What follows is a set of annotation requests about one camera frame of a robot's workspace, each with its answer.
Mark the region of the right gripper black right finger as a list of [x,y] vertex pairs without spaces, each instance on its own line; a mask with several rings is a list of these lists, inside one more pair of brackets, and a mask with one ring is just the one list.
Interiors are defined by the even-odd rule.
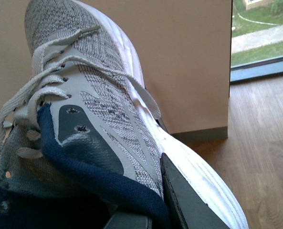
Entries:
[[227,229],[179,172],[167,154],[160,159],[164,201],[174,229]]

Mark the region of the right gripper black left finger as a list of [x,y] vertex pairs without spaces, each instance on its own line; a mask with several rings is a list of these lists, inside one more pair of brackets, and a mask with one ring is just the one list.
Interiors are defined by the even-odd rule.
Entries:
[[118,209],[104,226],[105,229],[151,229],[152,219],[148,216]]

